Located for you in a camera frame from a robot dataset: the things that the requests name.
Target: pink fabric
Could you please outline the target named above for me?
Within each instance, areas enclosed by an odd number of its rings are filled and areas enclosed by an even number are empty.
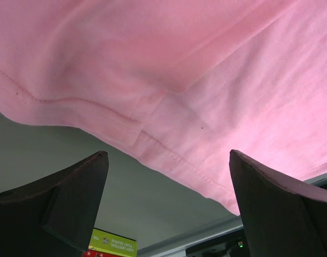
[[[238,214],[231,149],[327,172],[327,0],[0,0],[0,112],[79,127]]]

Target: stitching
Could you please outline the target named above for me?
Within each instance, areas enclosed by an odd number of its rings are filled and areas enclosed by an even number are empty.
[[[158,139],[156,139],[155,137],[153,137],[152,135],[148,134],[145,131],[142,131],[147,137],[151,138],[152,140],[155,141],[155,143],[157,143],[158,145],[160,145],[162,148],[164,148],[166,151],[172,153],[173,155],[175,155],[177,158],[179,158],[181,161],[185,162],[187,165],[189,165],[190,170],[197,175],[202,175],[202,177],[205,179],[206,182],[208,182],[210,184],[210,182],[215,183],[216,185],[218,185],[219,187],[221,187],[222,189],[226,190],[229,193],[233,192],[226,188],[225,186],[219,184],[217,181],[213,180],[212,178],[210,178],[203,170],[197,168],[196,166],[194,166],[192,163],[190,163],[189,161],[187,161],[184,157],[182,157],[181,155],[179,155],[178,153],[174,152],[173,150],[169,149],[168,147],[166,147],[163,143],[161,143]],[[179,161],[176,161],[177,158],[173,158],[173,161],[175,161],[176,163],[178,163]]]
[[[34,97],[30,92],[28,92],[23,86],[21,86],[19,83],[17,83],[14,79],[12,79],[11,77],[9,77],[5,72],[3,72],[1,69],[0,69],[0,74],[2,76],[4,76],[5,78],[7,78],[10,82],[12,82],[14,85],[16,85],[20,90],[22,90],[24,93],[26,93],[28,96],[31,97],[31,99],[37,101],[37,102],[40,102],[40,103],[54,103],[54,102],[63,102],[63,101],[84,101],[84,102],[88,102],[88,103],[91,103],[91,104],[94,104],[94,105],[97,105],[97,106],[100,106],[102,108],[105,108],[123,118],[126,118],[126,119],[129,119],[131,120],[132,122],[136,122],[136,123],[140,123],[140,121],[138,120],[134,120],[134,119],[131,119],[127,116],[124,116],[120,113],[118,113],[117,111],[109,108],[109,107],[105,107],[104,105],[102,104],[99,104],[99,103],[95,103],[93,101],[90,101],[90,100],[86,100],[86,99],[80,99],[80,98],[74,98],[74,97],[70,97],[70,98],[65,98],[65,99],[58,99],[58,100],[40,100],[40,99],[37,99],[36,97]],[[151,136],[150,134],[148,134],[147,132],[143,131],[149,138],[151,138],[152,140],[154,140],[157,144],[159,144],[162,148],[164,148],[166,151],[172,153],[173,155],[175,155],[177,158],[179,158],[180,160],[182,160],[183,162],[185,162],[188,166],[190,166],[190,170],[194,173],[194,174],[199,174],[199,175],[202,175],[202,177],[204,178],[204,180],[208,183],[210,182],[213,182],[215,183],[216,185],[218,185],[219,187],[223,188],[224,190],[226,190],[227,192],[230,192],[232,193],[231,190],[229,190],[228,188],[224,187],[223,185],[219,184],[218,182],[214,181],[212,178],[210,178],[203,170],[200,170],[198,169],[197,167],[195,167],[193,164],[191,164],[190,162],[188,162],[185,158],[183,158],[181,155],[179,155],[178,153],[172,151],[171,149],[169,149],[168,147],[166,147],[164,144],[162,144],[158,139],[156,139],[155,137]]]
[[[92,156],[91,158],[89,158],[88,160],[86,160],[84,163],[82,163],[79,167],[75,168],[73,172],[71,172],[68,177],[66,177],[63,181],[59,182],[58,184],[54,185],[53,187],[44,190],[44,191],[40,191],[37,193],[34,193],[32,195],[28,195],[26,197],[23,197],[21,199],[10,199],[10,200],[3,200],[2,198],[0,198],[0,204],[5,204],[5,203],[13,203],[13,202],[18,202],[18,201],[25,201],[27,199],[31,199],[35,196],[38,196],[40,194],[42,194],[43,192],[47,192],[50,190],[54,190],[58,185],[61,185],[62,183],[64,183],[67,179],[69,179],[71,176],[73,176],[76,172],[78,172],[79,170],[81,170],[82,168],[86,167],[87,165],[89,165],[92,161],[94,161],[97,157],[99,157],[100,152],[96,153],[94,156]]]
[[[14,97],[14,95],[11,94],[11,93],[10,93],[8,90],[6,90],[5,88],[2,88],[2,90],[4,90],[4,91],[5,91],[7,94],[9,94],[10,96]],[[24,105],[27,105],[27,103],[24,102],[22,99],[17,99],[17,100],[18,100],[19,102],[23,103]],[[86,109],[88,109],[89,111],[92,111],[92,112],[96,112],[96,113],[98,113],[98,115],[106,116],[108,119],[113,120],[114,123],[118,124],[119,126],[125,127],[125,128],[127,128],[127,129],[129,129],[129,130],[131,130],[131,131],[137,131],[137,132],[140,131],[140,129],[138,129],[138,128],[128,127],[128,126],[126,126],[126,125],[120,123],[116,118],[113,118],[113,117],[110,117],[110,116],[108,116],[108,115],[105,115],[103,112],[98,112],[98,111],[96,111],[96,110],[94,110],[94,109],[90,109],[89,107],[86,107]],[[50,108],[50,110],[51,110],[51,111],[62,111],[62,108]],[[76,126],[76,125],[74,125],[74,124],[65,124],[65,125],[60,125],[60,126],[73,126],[73,127],[78,127],[78,126]]]
[[[40,100],[40,99],[37,99],[35,96],[33,96],[29,91],[27,91],[20,83],[16,82],[14,79],[12,79],[11,77],[9,77],[5,72],[3,72],[1,69],[0,69],[0,74],[2,76],[4,76],[5,78],[7,78],[10,82],[12,82],[15,86],[17,86],[20,90],[22,90],[25,94],[27,94],[31,99],[37,101],[37,102],[40,102],[40,103],[56,103],[56,102],[67,102],[67,101],[82,101],[82,102],[87,102],[87,103],[90,103],[90,104],[93,104],[93,105],[97,105],[99,107],[102,107],[104,109],[107,109],[119,116],[121,116],[122,118],[124,119],[127,119],[127,120],[130,120],[131,122],[134,122],[134,123],[141,123],[141,121],[138,121],[138,120],[135,120],[135,119],[132,119],[132,118],[129,118],[117,111],[115,111],[114,109],[110,108],[110,107],[107,107],[107,106],[104,106],[100,103],[96,103],[96,102],[93,102],[91,100],[87,100],[87,99],[82,99],[82,98],[78,98],[78,97],[67,97],[67,98],[63,98],[63,99],[56,99],[56,100]]]
[[[202,51],[203,49],[205,49],[207,46],[209,46],[210,44],[212,44],[214,41],[216,41],[217,39],[219,39],[221,36],[224,36],[225,34],[227,34],[232,28],[234,28],[235,26],[239,25],[241,22],[243,22],[243,20],[247,19],[253,12],[257,11],[262,5],[267,4],[267,1],[263,1],[261,2],[258,6],[256,6],[253,10],[251,10],[249,13],[247,13],[246,15],[243,16],[243,18],[241,20],[239,20],[238,22],[236,22],[233,26],[227,28],[224,31],[221,31],[219,33],[215,33],[216,35],[213,36],[213,38],[206,40],[206,42],[202,43],[201,46],[196,46],[194,48],[194,50],[192,50],[191,52],[189,52],[185,57],[182,57],[179,61],[177,61],[172,68],[168,69],[167,73],[170,72],[172,69],[175,69],[176,67],[178,67],[179,65],[181,65],[181,63],[185,62],[187,59],[191,58],[192,56],[198,54],[200,51]],[[283,13],[286,12],[287,9],[289,9],[294,3],[290,4],[289,6],[285,5],[285,7],[283,8],[283,10],[280,10],[279,13],[276,13],[275,15],[275,20],[277,20],[278,18],[281,17],[281,15]]]

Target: white ceiling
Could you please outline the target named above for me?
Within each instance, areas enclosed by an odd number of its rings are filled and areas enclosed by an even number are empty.
[[[95,226],[143,248],[230,215],[135,159],[78,129],[13,123],[0,114],[0,192],[66,168],[99,151],[109,175]]]

